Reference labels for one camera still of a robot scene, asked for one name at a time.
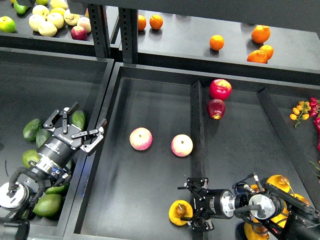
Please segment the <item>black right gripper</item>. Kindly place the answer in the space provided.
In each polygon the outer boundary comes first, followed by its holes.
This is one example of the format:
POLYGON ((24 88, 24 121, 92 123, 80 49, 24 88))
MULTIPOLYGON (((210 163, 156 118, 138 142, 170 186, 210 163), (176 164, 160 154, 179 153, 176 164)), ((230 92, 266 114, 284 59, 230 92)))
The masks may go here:
POLYGON ((181 221, 187 222, 194 232, 210 232, 215 229, 211 219, 231 219, 234 215, 234 198, 228 189, 207 189, 207 177, 189 177, 178 190, 190 191, 192 199, 200 201, 200 215, 183 216, 181 221))

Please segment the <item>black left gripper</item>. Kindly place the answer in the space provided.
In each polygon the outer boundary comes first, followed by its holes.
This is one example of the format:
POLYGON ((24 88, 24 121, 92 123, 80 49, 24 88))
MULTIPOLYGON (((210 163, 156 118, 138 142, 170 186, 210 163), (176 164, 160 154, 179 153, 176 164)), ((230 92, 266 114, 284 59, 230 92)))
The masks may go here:
POLYGON ((69 126, 69 117, 79 108, 78 102, 63 110, 56 109, 44 122, 43 127, 49 138, 37 150, 40 160, 36 167, 40 170, 62 170, 78 150, 91 156, 104 139, 107 120, 102 119, 95 129, 81 131, 77 126, 69 126), (62 119, 61 127, 55 124, 62 119))

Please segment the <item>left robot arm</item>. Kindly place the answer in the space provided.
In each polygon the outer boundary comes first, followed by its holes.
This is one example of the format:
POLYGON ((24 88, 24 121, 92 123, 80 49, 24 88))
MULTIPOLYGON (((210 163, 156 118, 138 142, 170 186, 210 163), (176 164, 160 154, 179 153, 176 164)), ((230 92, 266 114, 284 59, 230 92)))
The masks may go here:
POLYGON ((28 161, 28 167, 19 167, 9 181, 0 187, 0 206, 9 211, 0 219, 2 240, 26 240, 30 232, 30 219, 35 206, 51 187, 61 187, 72 179, 68 162, 82 150, 93 154, 104 139, 104 118, 92 130, 82 130, 75 125, 75 113, 79 105, 75 102, 62 110, 56 109, 43 123, 49 137, 36 153, 39 161, 28 161))

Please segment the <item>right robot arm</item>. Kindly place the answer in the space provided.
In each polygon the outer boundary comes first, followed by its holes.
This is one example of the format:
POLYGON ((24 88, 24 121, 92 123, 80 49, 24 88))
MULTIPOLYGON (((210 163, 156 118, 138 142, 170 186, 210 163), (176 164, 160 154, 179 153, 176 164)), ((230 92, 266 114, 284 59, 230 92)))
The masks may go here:
POLYGON ((232 189, 208 189, 207 177, 189 177, 181 187, 191 193, 193 215, 183 216, 195 232, 214 229, 213 219, 236 217, 249 224, 252 230, 264 227, 278 240, 318 240, 320 238, 320 213, 299 198, 277 186, 261 182, 255 173, 257 189, 243 179, 232 189))

